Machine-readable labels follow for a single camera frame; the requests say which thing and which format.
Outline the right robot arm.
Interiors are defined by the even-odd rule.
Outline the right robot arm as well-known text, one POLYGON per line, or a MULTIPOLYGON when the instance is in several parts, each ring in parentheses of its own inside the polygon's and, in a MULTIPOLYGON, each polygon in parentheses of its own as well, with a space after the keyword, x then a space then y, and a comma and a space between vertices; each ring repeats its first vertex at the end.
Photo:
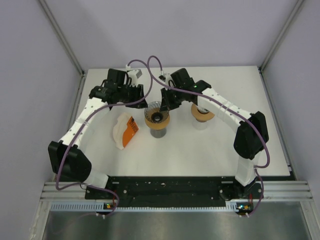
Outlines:
POLYGON ((256 178, 258 155, 267 147, 269 140, 265 115, 257 111, 250 113, 217 93, 204 80, 194 81, 185 68, 171 74, 161 73, 158 83, 161 89, 161 107, 174 110, 182 102, 190 102, 202 111, 212 113, 234 132, 233 148, 239 156, 233 192, 239 198, 245 198, 252 191, 251 182, 256 178))

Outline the smoky grey glass carafe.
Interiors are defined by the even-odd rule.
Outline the smoky grey glass carafe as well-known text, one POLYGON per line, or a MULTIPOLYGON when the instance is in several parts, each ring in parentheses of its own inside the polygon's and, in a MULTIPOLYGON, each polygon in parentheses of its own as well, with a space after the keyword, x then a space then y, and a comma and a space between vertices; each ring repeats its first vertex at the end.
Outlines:
POLYGON ((167 129, 166 128, 162 128, 162 129, 150 129, 150 134, 157 139, 160 139, 162 137, 164 137, 167 133, 167 129))

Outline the clear glass carafe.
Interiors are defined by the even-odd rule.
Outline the clear glass carafe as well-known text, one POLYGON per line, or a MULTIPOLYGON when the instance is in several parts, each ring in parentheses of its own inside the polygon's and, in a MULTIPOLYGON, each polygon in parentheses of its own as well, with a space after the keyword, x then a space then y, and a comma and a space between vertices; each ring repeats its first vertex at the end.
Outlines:
POLYGON ((199 131, 202 131, 202 130, 205 130, 207 127, 208 127, 208 122, 205 121, 205 122, 200 122, 200 121, 197 121, 197 120, 194 120, 192 122, 192 125, 195 129, 199 130, 199 131))

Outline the orange coffee filter pack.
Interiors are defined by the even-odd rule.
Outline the orange coffee filter pack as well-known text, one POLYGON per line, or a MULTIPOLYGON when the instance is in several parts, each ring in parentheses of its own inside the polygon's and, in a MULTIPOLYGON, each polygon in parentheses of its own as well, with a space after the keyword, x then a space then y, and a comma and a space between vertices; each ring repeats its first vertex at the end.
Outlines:
POLYGON ((123 150, 138 132, 139 127, 133 116, 127 112, 119 115, 113 127, 112 136, 118 149, 123 150))

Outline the wooden dripper ring holder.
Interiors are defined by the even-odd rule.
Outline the wooden dripper ring holder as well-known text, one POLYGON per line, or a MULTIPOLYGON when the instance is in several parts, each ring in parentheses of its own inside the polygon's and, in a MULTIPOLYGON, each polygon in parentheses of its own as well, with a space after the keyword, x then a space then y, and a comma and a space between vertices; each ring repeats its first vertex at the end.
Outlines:
POLYGON ((191 105, 191 114, 200 123, 205 123, 215 117, 210 111, 206 113, 201 112, 194 103, 191 105))

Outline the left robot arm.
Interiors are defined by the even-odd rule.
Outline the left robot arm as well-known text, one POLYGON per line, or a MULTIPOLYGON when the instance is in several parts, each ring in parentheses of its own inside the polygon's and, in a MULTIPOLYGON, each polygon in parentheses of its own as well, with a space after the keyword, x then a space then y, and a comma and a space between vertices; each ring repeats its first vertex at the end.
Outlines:
POLYGON ((93 169, 85 150, 100 121, 113 107, 144 109, 148 106, 144 86, 138 83, 141 76, 138 68, 110 68, 106 79, 90 91, 82 112, 67 133, 48 146, 51 167, 58 178, 93 185, 97 194, 105 199, 113 194, 108 175, 93 169))

